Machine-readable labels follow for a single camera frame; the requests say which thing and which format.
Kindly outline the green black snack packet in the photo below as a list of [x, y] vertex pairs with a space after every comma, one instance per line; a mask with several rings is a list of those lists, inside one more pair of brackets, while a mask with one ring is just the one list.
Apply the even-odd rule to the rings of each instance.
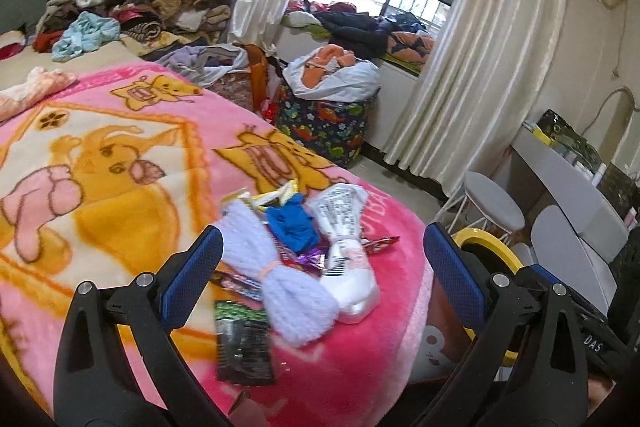
[[276, 382], [270, 352], [270, 324], [263, 309], [232, 300], [215, 303], [218, 381], [262, 387]]

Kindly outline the white printed plastic bag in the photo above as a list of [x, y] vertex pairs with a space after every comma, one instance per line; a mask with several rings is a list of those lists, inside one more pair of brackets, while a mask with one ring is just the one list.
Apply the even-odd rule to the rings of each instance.
[[337, 183], [307, 202], [307, 208], [329, 243], [321, 285], [340, 308], [338, 321], [361, 322], [380, 302], [380, 288], [361, 242], [361, 217], [368, 193], [357, 184]]

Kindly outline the blue wrapper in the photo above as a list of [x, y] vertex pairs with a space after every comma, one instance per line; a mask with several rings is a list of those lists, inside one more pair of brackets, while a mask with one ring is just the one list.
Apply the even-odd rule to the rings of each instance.
[[320, 243], [314, 219], [304, 208], [305, 197], [295, 194], [280, 207], [266, 210], [268, 228], [272, 235], [294, 254], [303, 254]]

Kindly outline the yellow rimmed black trash bin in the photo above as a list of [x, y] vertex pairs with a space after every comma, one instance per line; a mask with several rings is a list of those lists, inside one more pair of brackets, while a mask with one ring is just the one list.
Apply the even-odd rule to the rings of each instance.
[[523, 263], [503, 241], [478, 228], [457, 231], [452, 240], [458, 252], [447, 296], [466, 335], [474, 340], [485, 332], [502, 294], [492, 278], [503, 275], [511, 283]]

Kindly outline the grey white dressing table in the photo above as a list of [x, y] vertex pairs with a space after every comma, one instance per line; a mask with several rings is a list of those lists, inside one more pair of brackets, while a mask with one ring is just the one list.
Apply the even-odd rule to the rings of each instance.
[[629, 232], [597, 187], [525, 128], [518, 130], [511, 147], [561, 208], [575, 233], [611, 263], [627, 243]]

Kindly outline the brown chocolate bar wrapper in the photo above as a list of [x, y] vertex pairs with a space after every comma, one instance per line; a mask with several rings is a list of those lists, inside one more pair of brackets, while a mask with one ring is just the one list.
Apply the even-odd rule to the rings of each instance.
[[230, 291], [230, 293], [234, 295], [255, 301], [255, 303], [262, 302], [262, 285], [250, 277], [244, 277], [244, 275], [236, 273], [216, 271], [209, 282], [225, 291]]

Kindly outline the red snack wrapper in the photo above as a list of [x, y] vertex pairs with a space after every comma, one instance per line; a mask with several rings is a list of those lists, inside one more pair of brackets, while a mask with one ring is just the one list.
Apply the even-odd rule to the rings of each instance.
[[378, 239], [363, 239], [361, 244], [368, 256], [382, 254], [399, 242], [399, 236], [384, 236]]

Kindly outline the pink cartoon bear blanket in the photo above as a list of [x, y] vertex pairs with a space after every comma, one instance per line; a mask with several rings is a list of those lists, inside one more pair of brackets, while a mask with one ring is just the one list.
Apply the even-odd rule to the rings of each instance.
[[[46, 411], [73, 292], [157, 270], [237, 191], [288, 181], [317, 195], [355, 176], [213, 92], [156, 64], [94, 72], [1, 127], [1, 349]], [[373, 426], [406, 387], [431, 297], [424, 226], [368, 188], [381, 299], [361, 322], [293, 348], [273, 336], [276, 381], [254, 398], [275, 426]]]

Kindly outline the curved vanity mirror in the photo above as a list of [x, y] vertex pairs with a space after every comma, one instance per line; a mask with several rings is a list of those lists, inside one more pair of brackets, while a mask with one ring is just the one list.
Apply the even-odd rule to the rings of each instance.
[[604, 162], [611, 161], [623, 142], [632, 116], [639, 112], [634, 92], [622, 86], [611, 91], [601, 102], [596, 115], [582, 132]]

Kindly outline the green patterned box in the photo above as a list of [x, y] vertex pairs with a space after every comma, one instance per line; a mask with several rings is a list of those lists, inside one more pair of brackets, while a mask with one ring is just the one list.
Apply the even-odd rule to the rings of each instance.
[[574, 152], [576, 159], [591, 172], [598, 170], [601, 165], [598, 151], [559, 114], [547, 109], [538, 119], [537, 126], [554, 143], [560, 143], [567, 150]]

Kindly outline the yellow white snack wrapper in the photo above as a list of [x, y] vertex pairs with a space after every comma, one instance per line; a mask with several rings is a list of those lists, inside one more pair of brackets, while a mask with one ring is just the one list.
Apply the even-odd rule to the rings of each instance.
[[247, 207], [257, 211], [265, 211], [268, 207], [281, 207], [298, 193], [298, 181], [290, 180], [275, 190], [252, 194], [247, 187], [242, 187], [221, 199], [222, 209], [226, 209], [235, 200], [244, 202]]

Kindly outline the right cream curtain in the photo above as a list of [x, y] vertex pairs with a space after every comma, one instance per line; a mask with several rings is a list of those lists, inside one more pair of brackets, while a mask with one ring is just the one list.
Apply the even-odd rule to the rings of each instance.
[[387, 164], [457, 191], [490, 173], [546, 81], [567, 0], [454, 0], [382, 148]]

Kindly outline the dinosaur print laundry basket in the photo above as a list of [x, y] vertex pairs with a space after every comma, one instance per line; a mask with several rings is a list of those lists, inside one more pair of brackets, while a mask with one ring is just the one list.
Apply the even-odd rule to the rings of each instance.
[[333, 164], [349, 167], [360, 153], [377, 97], [358, 102], [310, 101], [282, 83], [274, 127]]

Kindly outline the floral fabric basket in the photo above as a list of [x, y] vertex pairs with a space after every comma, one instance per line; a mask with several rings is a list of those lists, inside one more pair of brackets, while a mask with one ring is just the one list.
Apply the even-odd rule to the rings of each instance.
[[210, 75], [206, 88], [250, 112], [256, 112], [259, 107], [258, 83], [249, 69]]

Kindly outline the clothes on window sill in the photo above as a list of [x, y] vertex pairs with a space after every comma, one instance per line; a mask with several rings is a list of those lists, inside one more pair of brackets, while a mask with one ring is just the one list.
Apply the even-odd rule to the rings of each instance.
[[415, 72], [420, 72], [435, 47], [435, 36], [413, 14], [372, 16], [346, 2], [290, 0], [282, 24], [337, 44], [356, 57], [382, 58]]

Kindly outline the white orange clothes bundle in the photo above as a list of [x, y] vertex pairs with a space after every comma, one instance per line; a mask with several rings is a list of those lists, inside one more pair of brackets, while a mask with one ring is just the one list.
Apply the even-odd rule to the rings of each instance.
[[320, 46], [289, 62], [283, 79], [297, 98], [307, 101], [362, 102], [381, 88], [378, 66], [337, 44]]

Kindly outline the light blue garment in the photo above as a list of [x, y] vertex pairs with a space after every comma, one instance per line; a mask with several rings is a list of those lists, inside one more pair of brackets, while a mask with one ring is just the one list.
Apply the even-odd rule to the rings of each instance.
[[65, 63], [98, 50], [120, 36], [120, 23], [111, 17], [82, 12], [52, 46], [52, 61]]

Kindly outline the orange bag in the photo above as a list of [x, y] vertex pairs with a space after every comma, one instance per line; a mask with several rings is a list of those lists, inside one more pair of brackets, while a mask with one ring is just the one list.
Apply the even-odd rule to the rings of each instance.
[[268, 98], [269, 64], [265, 52], [259, 46], [246, 43], [242, 43], [241, 46], [247, 53], [248, 69], [250, 70], [248, 79], [250, 80], [250, 89], [252, 89], [253, 110], [259, 112], [262, 103]]

